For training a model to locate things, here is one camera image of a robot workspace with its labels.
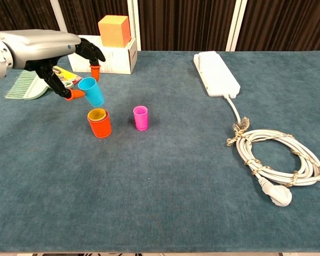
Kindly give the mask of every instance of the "blue cup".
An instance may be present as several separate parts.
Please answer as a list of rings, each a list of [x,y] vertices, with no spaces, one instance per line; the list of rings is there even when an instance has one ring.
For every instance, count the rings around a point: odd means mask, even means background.
[[[100,107],[105,102],[105,98],[103,97],[103,93],[98,86],[98,83],[96,82],[95,78],[92,77],[86,77],[83,78],[79,84],[78,88],[85,92],[85,97],[87,101],[93,106],[93,107]]]

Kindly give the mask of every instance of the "tabletop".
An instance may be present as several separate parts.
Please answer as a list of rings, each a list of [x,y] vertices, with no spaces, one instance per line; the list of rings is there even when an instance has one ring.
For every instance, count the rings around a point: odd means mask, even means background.
[[[194,54],[139,52],[132,75],[101,74],[113,129],[102,140],[84,98],[4,99],[20,72],[0,80],[0,252],[320,251],[320,182],[291,188],[288,207],[271,202],[226,146],[233,112],[207,96]],[[220,55],[250,130],[293,134],[320,159],[320,51]],[[276,142],[253,152],[276,170],[300,165]]]

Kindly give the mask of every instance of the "pink cup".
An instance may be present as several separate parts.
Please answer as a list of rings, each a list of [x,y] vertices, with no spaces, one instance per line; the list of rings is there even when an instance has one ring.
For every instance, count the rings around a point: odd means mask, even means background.
[[[136,106],[133,109],[135,125],[139,131],[148,128],[148,109],[145,106]]]

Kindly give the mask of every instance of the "cardboard box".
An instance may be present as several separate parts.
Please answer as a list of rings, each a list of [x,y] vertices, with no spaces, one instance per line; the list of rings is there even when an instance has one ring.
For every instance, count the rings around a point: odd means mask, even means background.
[[[126,47],[131,39],[128,16],[106,15],[98,22],[105,47]]]
[[[100,36],[82,36],[96,45],[104,54],[106,61],[100,61],[100,73],[131,74],[135,67],[138,51],[137,42],[132,38],[125,48],[104,47]],[[76,53],[69,55],[69,61],[74,72],[91,72],[89,60]]]

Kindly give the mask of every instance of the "white box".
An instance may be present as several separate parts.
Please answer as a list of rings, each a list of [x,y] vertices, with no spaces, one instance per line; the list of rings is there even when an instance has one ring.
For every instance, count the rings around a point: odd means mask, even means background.
[[[100,73],[131,74],[138,58],[137,42],[132,38],[125,48],[104,47],[100,36],[83,36],[96,45],[106,58],[100,62]],[[89,60],[76,53],[69,55],[69,61],[74,72],[91,72]]]

